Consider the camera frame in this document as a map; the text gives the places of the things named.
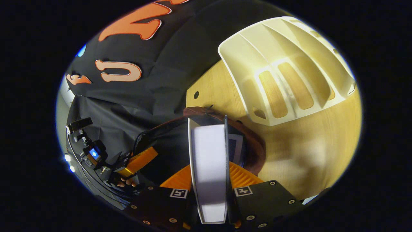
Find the wooden table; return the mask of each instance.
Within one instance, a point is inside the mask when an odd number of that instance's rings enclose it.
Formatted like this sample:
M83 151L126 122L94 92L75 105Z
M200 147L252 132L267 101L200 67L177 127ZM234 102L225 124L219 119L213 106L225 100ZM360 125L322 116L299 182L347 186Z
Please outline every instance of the wooden table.
M265 140L267 158L258 177L279 181L298 199L314 196L339 179L361 132L357 89L343 102L303 118L271 127L252 122L222 60L187 90L186 107L211 104L215 111L242 121Z

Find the blue led light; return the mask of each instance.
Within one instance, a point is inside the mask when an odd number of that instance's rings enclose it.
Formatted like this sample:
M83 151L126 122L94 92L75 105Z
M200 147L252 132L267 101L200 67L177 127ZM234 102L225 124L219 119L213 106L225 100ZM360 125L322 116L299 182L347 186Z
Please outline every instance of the blue led light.
M92 148L90 150L90 154L91 154L91 156L93 156L94 159L97 159L99 157L99 154L97 153L97 151L94 148Z
M80 49L79 53L77 54L78 57L81 57L86 51L86 44Z

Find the orange letter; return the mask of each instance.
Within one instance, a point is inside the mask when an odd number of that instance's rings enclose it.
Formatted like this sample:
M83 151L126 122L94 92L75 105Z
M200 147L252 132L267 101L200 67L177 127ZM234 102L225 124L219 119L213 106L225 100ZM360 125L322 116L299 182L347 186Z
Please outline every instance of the orange letter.
M100 71L105 69L126 69L129 71L127 75L114 75L102 73L102 78L104 81L135 81L140 78L142 71L139 66L128 63L128 62L103 62L101 60L96 60L96 68Z
M169 14L170 12L172 12L171 9L155 2L145 5L104 29L99 36L99 41L103 41L108 36L117 34L135 34L140 35L142 40L148 40L156 33L162 22L158 19L154 19L148 23L135 22Z
M66 78L70 81L70 83L74 85L80 84L80 83L91 84L91 81L86 76L82 76L82 77L80 77L79 75L70 76L70 74L67 74Z
M178 4L182 4L184 2L187 2L189 0L159 0L156 2L170 2L172 5L178 5Z

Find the screw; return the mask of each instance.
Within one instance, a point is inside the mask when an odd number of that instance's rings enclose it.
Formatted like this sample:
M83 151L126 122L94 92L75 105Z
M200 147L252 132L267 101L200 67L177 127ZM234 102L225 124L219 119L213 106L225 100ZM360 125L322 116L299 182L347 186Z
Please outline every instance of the screw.
M106 171L106 166L103 167L103 170L100 172L100 174L103 174L104 171Z
M255 219L255 216L253 216L253 215L249 215L249 216L246 217L246 220L248 220L248 221L251 221L253 219Z

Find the cable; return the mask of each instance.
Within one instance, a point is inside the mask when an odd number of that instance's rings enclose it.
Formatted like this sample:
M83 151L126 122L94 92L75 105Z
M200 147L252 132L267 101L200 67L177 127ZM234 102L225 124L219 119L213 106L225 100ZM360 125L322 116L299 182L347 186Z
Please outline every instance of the cable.
M83 175L86 176L85 173L84 173L84 171L86 171L86 173L87 173L91 178L93 178L94 181L96 181L96 182L97 182L100 186L102 186L103 188L107 189L104 185L100 184L99 181L97 181L97 180L83 167L83 165L81 164L81 162L80 162L79 159L77 158L76 153L75 153L74 150L73 150L72 144L71 144L70 139L69 139L69 133L67 133L67 141L68 141L68 143L69 143L69 145L70 145L70 149L71 149L72 152L73 152L73 156L76 158L76 160L79 162L80 167L82 168ZM121 204L124 204L123 202L120 202L120 201L118 201L118 200L116 200L116 199L114 199L114 198L106 195L104 192L102 192L100 189L98 189L87 177L86 177L86 180L88 180L88 182L89 182L94 188L96 188L99 192L101 192L101 193L102 193L103 195L105 195L106 197L112 199L113 201L116 201L116 202L119 202L119 203L121 203ZM127 197L127 196L117 195L117 194L113 193L112 191L110 191L110 193L112 193L113 195L115 195L115 196L117 196L117 197L130 198L130 197Z
M145 134L145 131L143 131L142 133L140 133L140 134L137 136L137 138L134 140L134 144L133 144L133 156L136 155L136 144L137 144L137 140L139 139L139 137L140 137L141 135L144 135L144 134Z

